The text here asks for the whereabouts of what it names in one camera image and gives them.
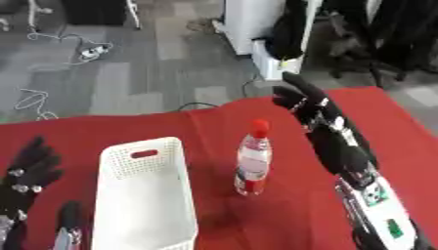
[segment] black bag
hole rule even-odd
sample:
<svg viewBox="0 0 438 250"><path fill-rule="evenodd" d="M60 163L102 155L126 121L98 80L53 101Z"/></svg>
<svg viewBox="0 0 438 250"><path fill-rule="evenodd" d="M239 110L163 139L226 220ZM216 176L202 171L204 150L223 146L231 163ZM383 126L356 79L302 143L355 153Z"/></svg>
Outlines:
<svg viewBox="0 0 438 250"><path fill-rule="evenodd" d="M266 50L275 59L287 61L303 55L301 43L306 28L306 7L303 0L287 0L285 13L266 38Z"/></svg>

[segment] black office chair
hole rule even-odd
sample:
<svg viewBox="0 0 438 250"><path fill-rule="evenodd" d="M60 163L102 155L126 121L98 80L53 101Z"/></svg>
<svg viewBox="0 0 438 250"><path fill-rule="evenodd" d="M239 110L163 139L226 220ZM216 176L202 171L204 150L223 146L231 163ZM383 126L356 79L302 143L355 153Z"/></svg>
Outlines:
<svg viewBox="0 0 438 250"><path fill-rule="evenodd" d="M383 62L379 58L378 48L384 41L372 38L371 26L365 10L362 13L349 12L342 16L346 22L348 32L339 34L339 27L335 30L342 36L340 43L344 43L346 49L341 53L332 55L334 66L330 75L339 79L344 72L369 72L375 81L375 85L379 88L383 88L382 71L391 72L395 74L395 80L403 81L407 76L407 71Z"/></svg>

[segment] gray carpet floor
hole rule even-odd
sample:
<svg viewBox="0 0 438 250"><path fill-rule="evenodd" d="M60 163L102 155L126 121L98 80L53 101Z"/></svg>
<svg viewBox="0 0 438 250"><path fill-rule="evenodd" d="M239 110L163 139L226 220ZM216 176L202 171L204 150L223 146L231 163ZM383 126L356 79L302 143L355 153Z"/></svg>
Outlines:
<svg viewBox="0 0 438 250"><path fill-rule="evenodd" d="M143 30L134 30L130 19L123 27L66 27L66 33L114 45L100 60L84 65L66 65L76 63L76 40L29 40L25 14L12 17L14 29L0 33L0 123L37 118L36 106L15 110L17 102L30 95L22 88L47 92L41 111L60 117L149 114L172 111L189 102L224 104L243 97L241 85L257 73L251 59L235 57L220 35L187 29L188 21L219 17L221 0L138 3ZM42 32L58 32L65 23L62 8L49 0L42 5L56 11L41 17ZM324 89L371 85L366 74L346 74L339 80L329 76L325 63L329 44L322 44L327 39L321 38L330 33L325 23L315 26L302 74ZM278 83L256 80L246 91L251 97L266 96L274 84ZM399 105L438 134L438 76L416 72L404 82L388 76L385 88Z"/></svg>

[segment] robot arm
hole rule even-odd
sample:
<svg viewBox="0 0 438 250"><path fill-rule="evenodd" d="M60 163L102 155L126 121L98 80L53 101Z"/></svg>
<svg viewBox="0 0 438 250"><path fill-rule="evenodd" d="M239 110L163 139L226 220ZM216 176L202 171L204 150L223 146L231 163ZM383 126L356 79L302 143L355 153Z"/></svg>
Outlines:
<svg viewBox="0 0 438 250"><path fill-rule="evenodd" d="M291 73L284 80L296 90L274 88L274 103L290 110L329 172L358 249L433 249L411 221L389 182L378 172L370 144L320 89Z"/></svg>

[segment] chair wheel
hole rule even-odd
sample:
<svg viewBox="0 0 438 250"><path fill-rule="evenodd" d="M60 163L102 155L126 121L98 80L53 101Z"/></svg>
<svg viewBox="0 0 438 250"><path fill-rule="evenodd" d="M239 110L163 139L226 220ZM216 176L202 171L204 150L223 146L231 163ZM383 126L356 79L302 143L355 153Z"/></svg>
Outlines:
<svg viewBox="0 0 438 250"><path fill-rule="evenodd" d="M35 32L35 33L39 33L39 32L41 32L41 28L39 28L38 26L31 27L30 30L31 30L32 32Z"/></svg>
<svg viewBox="0 0 438 250"><path fill-rule="evenodd" d="M340 79L342 78L342 73L337 71L337 70L332 70L330 72L331 77L335 78L335 79Z"/></svg>

